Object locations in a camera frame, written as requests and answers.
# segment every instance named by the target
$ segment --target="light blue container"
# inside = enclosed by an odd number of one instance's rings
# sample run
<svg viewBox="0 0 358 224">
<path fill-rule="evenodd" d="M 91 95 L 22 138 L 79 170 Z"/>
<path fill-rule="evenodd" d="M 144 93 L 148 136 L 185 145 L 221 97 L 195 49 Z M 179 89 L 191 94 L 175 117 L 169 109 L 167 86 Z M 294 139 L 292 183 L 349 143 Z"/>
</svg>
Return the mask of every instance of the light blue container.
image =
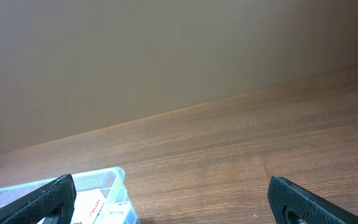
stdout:
<svg viewBox="0 0 358 224">
<path fill-rule="evenodd" d="M 106 197 L 94 224 L 140 223 L 136 211 L 129 200 L 124 185 L 125 172 L 121 167 L 113 167 L 80 174 L 73 174 L 77 192 L 100 189 Z M 51 182 L 55 178 L 29 182 L 0 188 L 0 208 Z"/>
</svg>

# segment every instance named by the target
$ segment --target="storage box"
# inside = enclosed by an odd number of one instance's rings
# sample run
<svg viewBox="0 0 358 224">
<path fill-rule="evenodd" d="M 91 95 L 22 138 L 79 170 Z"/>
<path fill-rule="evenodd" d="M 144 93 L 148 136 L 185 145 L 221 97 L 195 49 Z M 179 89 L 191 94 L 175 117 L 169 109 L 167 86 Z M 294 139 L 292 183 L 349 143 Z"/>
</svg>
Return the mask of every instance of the storage box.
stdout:
<svg viewBox="0 0 358 224">
<path fill-rule="evenodd" d="M 125 172 L 120 167 L 113 167 L 80 174 L 73 174 L 77 193 L 100 189 L 106 201 L 94 223 L 139 223 L 136 211 L 129 200 L 123 183 Z M 33 190 L 51 182 L 55 178 L 0 188 L 0 208 L 23 197 Z"/>
</svg>

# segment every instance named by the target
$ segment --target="gray wall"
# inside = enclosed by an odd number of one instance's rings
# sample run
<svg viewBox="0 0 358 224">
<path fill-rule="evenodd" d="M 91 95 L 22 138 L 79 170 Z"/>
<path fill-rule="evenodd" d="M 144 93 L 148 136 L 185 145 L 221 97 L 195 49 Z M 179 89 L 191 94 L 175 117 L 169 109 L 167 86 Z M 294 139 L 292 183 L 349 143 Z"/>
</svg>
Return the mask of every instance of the gray wall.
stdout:
<svg viewBox="0 0 358 224">
<path fill-rule="evenodd" d="M 0 153 L 357 63 L 355 0 L 0 0 Z"/>
</svg>

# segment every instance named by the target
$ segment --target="brown wooden surface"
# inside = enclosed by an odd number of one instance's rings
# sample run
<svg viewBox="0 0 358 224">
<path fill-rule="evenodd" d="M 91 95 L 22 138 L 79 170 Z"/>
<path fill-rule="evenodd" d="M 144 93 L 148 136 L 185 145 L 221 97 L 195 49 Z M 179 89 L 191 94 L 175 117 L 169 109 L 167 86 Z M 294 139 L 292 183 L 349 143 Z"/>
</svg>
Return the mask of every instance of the brown wooden surface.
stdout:
<svg viewBox="0 0 358 224">
<path fill-rule="evenodd" d="M 271 175 L 358 215 L 358 66 L 3 154 L 0 187 L 112 166 L 144 223 L 273 223 Z"/>
</svg>

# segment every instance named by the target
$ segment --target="wooden table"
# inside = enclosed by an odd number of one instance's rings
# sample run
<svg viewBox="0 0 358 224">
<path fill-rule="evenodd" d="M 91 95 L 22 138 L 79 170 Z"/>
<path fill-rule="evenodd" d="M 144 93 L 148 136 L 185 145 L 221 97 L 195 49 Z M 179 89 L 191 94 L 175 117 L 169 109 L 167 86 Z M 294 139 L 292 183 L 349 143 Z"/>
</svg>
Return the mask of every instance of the wooden table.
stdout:
<svg viewBox="0 0 358 224">
<path fill-rule="evenodd" d="M 271 175 L 358 215 L 358 66 L 0 156 L 0 187 L 121 166 L 143 223 L 274 223 Z"/>
</svg>

